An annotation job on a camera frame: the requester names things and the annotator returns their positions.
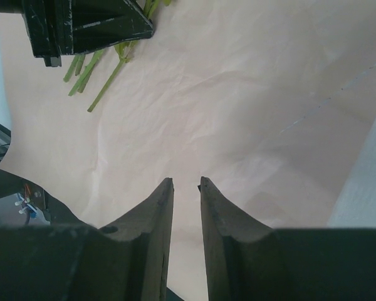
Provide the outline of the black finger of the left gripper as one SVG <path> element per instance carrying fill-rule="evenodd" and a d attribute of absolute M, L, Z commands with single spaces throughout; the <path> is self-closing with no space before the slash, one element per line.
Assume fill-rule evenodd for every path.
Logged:
<path fill-rule="evenodd" d="M 22 1 L 33 55 L 46 66 L 62 56 L 93 53 L 124 41 L 151 38 L 152 22 L 136 1 Z"/>

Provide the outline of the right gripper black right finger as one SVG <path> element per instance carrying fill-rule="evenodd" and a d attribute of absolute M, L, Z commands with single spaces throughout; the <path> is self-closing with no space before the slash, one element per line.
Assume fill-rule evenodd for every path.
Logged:
<path fill-rule="evenodd" d="M 210 300 L 376 300 L 376 229 L 270 228 L 199 190 Z"/>

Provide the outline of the pink wrapping paper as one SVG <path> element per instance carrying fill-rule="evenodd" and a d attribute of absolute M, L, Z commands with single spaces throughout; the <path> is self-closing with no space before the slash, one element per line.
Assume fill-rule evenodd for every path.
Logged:
<path fill-rule="evenodd" d="M 1 168 L 97 227 L 174 182 L 168 286 L 207 300 L 201 177 L 271 227 L 325 226 L 376 116 L 376 1 L 173 1 L 106 82 L 32 55 L 0 14 L 12 141 Z"/>

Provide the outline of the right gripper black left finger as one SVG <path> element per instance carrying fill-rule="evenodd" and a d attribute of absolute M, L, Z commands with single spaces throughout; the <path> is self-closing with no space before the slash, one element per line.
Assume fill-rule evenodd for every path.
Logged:
<path fill-rule="evenodd" d="M 0 300 L 165 300 L 174 186 L 102 228 L 0 226 Z"/>

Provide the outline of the pink artificial flower bouquet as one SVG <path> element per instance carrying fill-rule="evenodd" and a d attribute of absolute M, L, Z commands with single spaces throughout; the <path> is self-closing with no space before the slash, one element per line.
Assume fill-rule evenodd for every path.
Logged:
<path fill-rule="evenodd" d="M 123 66 L 133 59 L 133 53 L 139 43 L 140 42 L 138 40 L 125 41 L 104 50 L 95 51 L 92 54 L 91 60 L 87 64 L 85 64 L 86 55 L 75 55 L 68 71 L 66 72 L 66 75 L 63 78 L 64 82 L 69 82 L 72 77 L 76 78 L 76 82 L 68 93 L 68 96 L 72 97 L 77 93 L 82 94 L 88 85 L 91 76 L 94 74 L 97 76 L 97 78 L 99 78 L 100 76 L 98 72 L 100 70 L 105 70 L 106 75 L 108 75 L 107 80 L 106 82 L 103 82 L 102 88 L 100 91 L 98 91 L 95 99 L 87 109 L 87 112 L 92 113 L 99 101 L 103 98 L 104 94 L 106 94 L 110 85 L 118 77 L 118 74 L 122 70 Z M 113 66 L 114 69 L 112 70 L 112 73 L 110 73 L 110 68 L 105 68 L 104 64 L 102 63 L 106 55 L 113 55 L 114 57 L 117 55 L 117 65 Z"/>

